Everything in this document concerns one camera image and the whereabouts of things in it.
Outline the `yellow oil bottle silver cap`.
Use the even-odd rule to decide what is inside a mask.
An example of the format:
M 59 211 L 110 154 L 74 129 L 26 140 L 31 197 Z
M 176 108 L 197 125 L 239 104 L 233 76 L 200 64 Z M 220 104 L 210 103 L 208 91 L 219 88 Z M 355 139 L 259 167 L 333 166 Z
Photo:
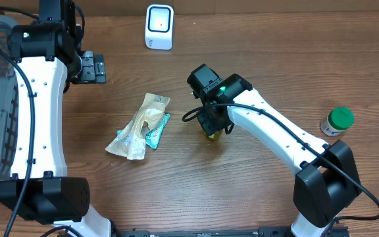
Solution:
M 223 129 L 215 131 L 214 134 L 210 136 L 208 136 L 206 132 L 203 132 L 203 135 L 206 137 L 208 141 L 215 142 L 220 139 L 222 133 L 223 133 Z

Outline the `brown snack package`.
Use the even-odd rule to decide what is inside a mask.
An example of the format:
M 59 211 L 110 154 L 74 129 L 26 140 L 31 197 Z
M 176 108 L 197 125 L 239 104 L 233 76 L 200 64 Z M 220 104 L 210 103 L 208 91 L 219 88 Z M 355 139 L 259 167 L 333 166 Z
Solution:
M 141 107 L 132 120 L 105 150 L 113 155 L 126 157 L 128 160 L 143 160 L 146 134 L 158 125 L 169 102 L 169 97 L 146 93 Z

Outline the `green lid jar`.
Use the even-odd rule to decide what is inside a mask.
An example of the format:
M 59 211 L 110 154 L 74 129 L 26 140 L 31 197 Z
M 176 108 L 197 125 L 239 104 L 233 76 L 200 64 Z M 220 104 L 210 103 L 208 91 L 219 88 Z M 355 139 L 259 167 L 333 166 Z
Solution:
M 339 136 L 355 121 L 353 112 L 347 107 L 336 107 L 320 121 L 320 129 L 327 136 Z

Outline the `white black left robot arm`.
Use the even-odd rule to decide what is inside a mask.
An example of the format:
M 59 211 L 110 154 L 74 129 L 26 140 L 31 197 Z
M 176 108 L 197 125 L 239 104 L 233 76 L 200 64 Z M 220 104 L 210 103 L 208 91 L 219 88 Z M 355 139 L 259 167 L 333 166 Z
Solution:
M 63 94 L 71 84 L 103 84 L 102 55 L 81 48 L 82 10 L 72 1 L 41 1 L 29 25 L 13 27 L 8 61 L 18 80 L 18 132 L 0 202 L 14 217 L 71 236 L 114 236 L 109 219 L 90 203 L 85 178 L 69 177 L 62 142 Z

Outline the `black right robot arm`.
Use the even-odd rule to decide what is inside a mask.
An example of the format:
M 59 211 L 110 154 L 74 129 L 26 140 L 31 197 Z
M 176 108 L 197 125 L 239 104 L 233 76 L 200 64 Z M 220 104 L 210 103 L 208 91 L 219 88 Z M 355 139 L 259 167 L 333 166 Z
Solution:
M 203 106 L 196 117 L 211 136 L 240 126 L 254 135 L 295 177 L 293 202 L 299 211 L 290 226 L 258 229 L 259 236 L 349 236 L 334 226 L 338 215 L 361 193 L 353 152 L 342 142 L 329 144 L 296 126 L 271 107 L 238 74 L 222 79 L 206 64 L 187 79 Z

